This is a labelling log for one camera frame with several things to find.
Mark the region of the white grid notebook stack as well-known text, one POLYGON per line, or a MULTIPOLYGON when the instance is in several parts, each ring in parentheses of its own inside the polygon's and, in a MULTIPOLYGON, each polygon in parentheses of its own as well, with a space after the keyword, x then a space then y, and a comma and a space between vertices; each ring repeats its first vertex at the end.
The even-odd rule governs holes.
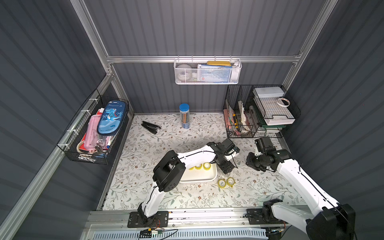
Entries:
POLYGON ((296 117, 289 110, 292 102, 284 97, 281 87, 256 87, 253 90, 254 101, 267 126, 291 125, 296 117))

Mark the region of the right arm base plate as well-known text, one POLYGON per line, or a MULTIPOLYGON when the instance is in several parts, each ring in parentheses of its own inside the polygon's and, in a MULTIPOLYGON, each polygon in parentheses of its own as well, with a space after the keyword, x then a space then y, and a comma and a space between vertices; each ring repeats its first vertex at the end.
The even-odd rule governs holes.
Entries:
POLYGON ((262 209, 247 209, 245 218, 248 219, 250 225, 272 225, 284 224, 283 221, 277 219, 269 219, 263 217, 262 209))

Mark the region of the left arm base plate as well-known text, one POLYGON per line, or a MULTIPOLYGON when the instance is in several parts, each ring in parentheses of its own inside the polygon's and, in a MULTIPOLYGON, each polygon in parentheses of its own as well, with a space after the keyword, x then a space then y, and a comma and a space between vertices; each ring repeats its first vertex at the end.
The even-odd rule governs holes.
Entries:
POLYGON ((152 217, 145 217, 139 212, 131 212, 129 215, 127 227, 133 228, 165 228, 168 226, 169 212, 159 211, 152 217))

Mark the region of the blue dinosaur pencil case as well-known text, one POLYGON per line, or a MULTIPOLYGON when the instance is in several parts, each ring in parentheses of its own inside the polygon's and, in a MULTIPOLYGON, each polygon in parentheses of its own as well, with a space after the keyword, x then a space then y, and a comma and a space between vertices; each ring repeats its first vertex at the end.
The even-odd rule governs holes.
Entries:
POLYGON ((125 119, 127 104, 123 101, 112 100, 106 105, 98 123, 97 132, 101 136, 114 136, 125 119))

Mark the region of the black stapler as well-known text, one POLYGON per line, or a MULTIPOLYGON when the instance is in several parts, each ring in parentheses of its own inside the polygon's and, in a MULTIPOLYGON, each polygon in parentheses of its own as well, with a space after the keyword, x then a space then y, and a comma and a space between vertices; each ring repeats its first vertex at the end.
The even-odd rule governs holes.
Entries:
POLYGON ((161 130, 162 128, 158 125, 142 121, 142 127, 144 127, 146 130, 148 130, 150 133, 156 135, 158 133, 158 130, 161 130))

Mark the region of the white plastic storage box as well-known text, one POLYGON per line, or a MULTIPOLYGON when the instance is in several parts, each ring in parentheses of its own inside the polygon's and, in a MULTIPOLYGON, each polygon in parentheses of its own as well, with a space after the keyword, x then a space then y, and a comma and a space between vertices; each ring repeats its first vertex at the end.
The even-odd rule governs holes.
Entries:
POLYGON ((215 180, 218 176, 218 170, 217 170, 217 165, 216 164, 211 164, 211 168, 206 171, 202 167, 200 170, 189 170, 187 169, 181 180, 180 183, 183 184, 192 184, 192 183, 206 183, 206 182, 211 182, 215 180))

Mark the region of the blue-lidded colored pencil tube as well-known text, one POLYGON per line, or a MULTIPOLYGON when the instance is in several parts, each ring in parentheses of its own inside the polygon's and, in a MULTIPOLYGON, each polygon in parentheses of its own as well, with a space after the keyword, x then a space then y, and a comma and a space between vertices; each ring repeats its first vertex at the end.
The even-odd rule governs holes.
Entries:
POLYGON ((182 128, 190 128, 190 106, 188 104, 181 104, 179 106, 180 116, 182 121, 182 128))

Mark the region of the blue white packet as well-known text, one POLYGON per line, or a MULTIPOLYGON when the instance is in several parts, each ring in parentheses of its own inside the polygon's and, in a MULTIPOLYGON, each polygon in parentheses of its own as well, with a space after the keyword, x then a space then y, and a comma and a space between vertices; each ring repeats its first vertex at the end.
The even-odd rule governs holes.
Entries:
POLYGON ((225 84, 230 81, 232 67, 198 65, 197 76, 198 81, 204 83, 220 83, 225 84))

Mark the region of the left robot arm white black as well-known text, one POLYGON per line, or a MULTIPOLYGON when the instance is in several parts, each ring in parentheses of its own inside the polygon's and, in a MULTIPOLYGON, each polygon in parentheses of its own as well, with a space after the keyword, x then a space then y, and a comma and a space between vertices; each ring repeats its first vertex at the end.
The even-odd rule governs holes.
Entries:
POLYGON ((239 153, 240 149, 230 139, 221 143, 209 142, 187 153, 167 152, 153 169, 151 189, 147 199, 138 207, 140 217, 146 220, 158 212, 165 194, 179 184, 186 170, 214 163, 224 174, 229 174, 235 168, 233 160, 239 153))

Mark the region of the white tape roll in basket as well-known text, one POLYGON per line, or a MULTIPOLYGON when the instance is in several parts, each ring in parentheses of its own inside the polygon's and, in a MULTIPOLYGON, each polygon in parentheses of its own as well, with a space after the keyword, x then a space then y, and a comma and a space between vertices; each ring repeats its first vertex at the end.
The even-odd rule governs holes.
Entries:
POLYGON ((192 78, 192 67, 187 64, 178 65, 175 68, 175 75, 179 82, 187 82, 192 78))

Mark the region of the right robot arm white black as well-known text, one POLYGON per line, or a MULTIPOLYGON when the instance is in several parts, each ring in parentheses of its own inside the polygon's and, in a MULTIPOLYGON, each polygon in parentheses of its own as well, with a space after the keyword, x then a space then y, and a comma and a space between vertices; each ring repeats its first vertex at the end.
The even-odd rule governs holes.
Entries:
POLYGON ((283 221, 306 233, 311 240, 355 240, 356 212, 324 191, 293 159, 288 150, 277 150, 269 137, 256 140, 247 166, 256 171, 272 170, 283 176, 306 202, 310 211, 289 206, 280 199, 263 203, 261 218, 266 223, 283 221))

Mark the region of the pink pencil case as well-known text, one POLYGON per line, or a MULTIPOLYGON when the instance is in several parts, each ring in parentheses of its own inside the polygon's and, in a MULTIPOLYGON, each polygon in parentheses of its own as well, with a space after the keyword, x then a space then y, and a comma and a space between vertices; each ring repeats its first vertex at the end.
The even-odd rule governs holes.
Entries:
POLYGON ((98 124, 100 122, 101 116, 102 115, 98 115, 98 114, 91 116, 88 123, 84 144, 83 144, 84 145, 83 149, 90 153, 94 153, 96 151, 95 146, 98 143, 98 139, 99 139, 97 128, 98 128, 98 124))

